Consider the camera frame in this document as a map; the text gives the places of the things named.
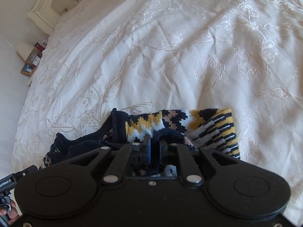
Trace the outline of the person's left hand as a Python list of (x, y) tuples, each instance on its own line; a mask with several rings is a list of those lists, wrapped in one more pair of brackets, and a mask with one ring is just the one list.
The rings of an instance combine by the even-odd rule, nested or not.
[(15, 223), (15, 221), (20, 219), (20, 214), (17, 212), (16, 203), (12, 199), (10, 200), (10, 205), (11, 205), (11, 211), (7, 213), (6, 209), (1, 209), (0, 215), (1, 216), (8, 215), (9, 217), (8, 224), (12, 225), (13, 223)]

